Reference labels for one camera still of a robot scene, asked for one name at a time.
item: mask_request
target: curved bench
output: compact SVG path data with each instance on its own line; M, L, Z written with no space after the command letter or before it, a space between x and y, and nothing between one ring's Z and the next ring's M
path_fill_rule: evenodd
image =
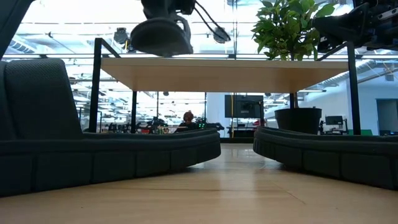
M0 62L0 196L145 177L221 154L215 129L82 133L62 60Z
M316 136L273 128L254 133L254 152L316 174L398 189L398 137Z
M0 141L0 196L144 177L221 154L216 130L197 134L151 140L132 134L132 139Z

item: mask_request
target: black cable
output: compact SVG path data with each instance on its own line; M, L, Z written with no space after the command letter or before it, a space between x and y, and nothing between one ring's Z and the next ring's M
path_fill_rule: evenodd
M201 7L201 9L206 13L206 15L209 17L209 19L214 23L214 25L216 25L220 30L222 30L222 32L227 36L227 39L225 39L225 37L220 36L219 34L217 34L210 26L209 24L206 22L206 20L203 18L203 16L200 14L200 12L198 11L197 8L194 8L194 10L199 14L200 18L203 20L203 22L206 24L207 28L209 28L209 30L212 31L212 33L214 33L214 35L217 35L219 38L225 40L225 41L230 41L231 37L226 33L226 31L220 27L216 21L214 21L214 19L209 15L209 13L207 12L207 10L198 2L195 1L196 4Z
M209 30L214 33L214 35L217 35L219 38L226 40L225 37L220 36L219 34L217 34L210 26L209 24L205 21L205 19L203 18L203 16L200 14L200 12L198 11L198 9L194 8L194 10L199 14L200 18L203 20L203 22L205 23L205 25L207 26L207 28L209 28Z

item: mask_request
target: wooden tabletop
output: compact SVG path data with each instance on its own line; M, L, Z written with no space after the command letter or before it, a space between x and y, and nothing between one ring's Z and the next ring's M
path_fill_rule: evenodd
M348 63L103 58L102 69L136 91L293 93L347 71Z
M0 223L397 223L396 191L289 171L249 144L222 147L176 174L0 198Z

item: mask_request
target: green leaves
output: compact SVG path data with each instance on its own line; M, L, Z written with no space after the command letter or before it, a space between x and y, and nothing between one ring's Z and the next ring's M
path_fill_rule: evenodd
M315 0L262 1L262 4L264 7L257 13L259 20L252 30L258 53L267 49L264 54L269 60L277 57L291 60L291 55L294 60L303 60L312 53L318 57L316 46L320 35L312 26L312 17L329 16L334 11L333 4L326 4L320 10L324 2L315 4Z
M262 5L263 5L264 7L272 7L272 6L273 6L272 3L269 2L269 1L261 1L261 2L262 2Z
M303 29L308 26L308 22L304 18L301 18L300 22L301 22L301 27L303 27Z
M289 2L289 9L291 11L295 11L299 14L303 14L304 13L304 9L303 6L300 4L299 0L291 0Z
M333 7L334 4L326 4L324 5L319 11L315 14L315 17L325 17L330 16L334 11L335 8Z

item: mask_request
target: person with red hair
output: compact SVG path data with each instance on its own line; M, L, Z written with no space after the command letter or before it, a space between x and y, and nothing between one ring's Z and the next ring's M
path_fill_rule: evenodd
M192 122L193 114L191 111L185 112L183 117L184 122L182 122L175 130L174 133L179 133L182 131L191 131L197 129L197 124Z

